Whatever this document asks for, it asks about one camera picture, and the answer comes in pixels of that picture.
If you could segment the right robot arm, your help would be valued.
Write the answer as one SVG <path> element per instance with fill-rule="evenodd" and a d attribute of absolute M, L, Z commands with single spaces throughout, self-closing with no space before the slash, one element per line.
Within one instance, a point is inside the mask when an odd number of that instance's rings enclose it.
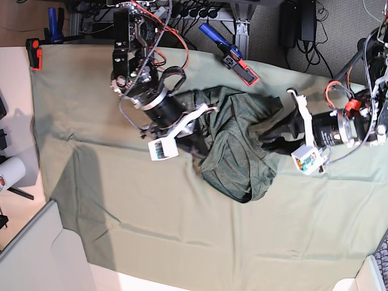
<path fill-rule="evenodd" d="M 164 33 L 179 33 L 146 10 L 142 1 L 114 1 L 112 5 L 117 11 L 113 14 L 110 86 L 120 101 L 131 101 L 150 124 L 140 126 L 126 113 L 123 116 L 142 138 L 151 137 L 149 152 L 154 161 L 176 157 L 179 149 L 206 157 L 209 151 L 198 120 L 209 106 L 201 104 L 190 110 L 175 97 L 186 81 L 188 62 L 163 69 L 166 61 L 156 58 Z"/>

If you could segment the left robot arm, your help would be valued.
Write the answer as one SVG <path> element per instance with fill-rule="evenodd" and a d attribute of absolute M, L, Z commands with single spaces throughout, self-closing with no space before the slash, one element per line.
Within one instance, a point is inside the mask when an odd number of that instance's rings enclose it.
<path fill-rule="evenodd" d="M 387 139 L 387 18 L 361 39 L 352 59 L 327 83 L 323 98 L 329 111 L 312 115 L 307 98 L 287 89 L 295 104 L 286 116 L 278 110 L 249 135 L 269 152 L 291 155 L 302 146 L 318 150 L 338 145 L 380 145 Z"/>

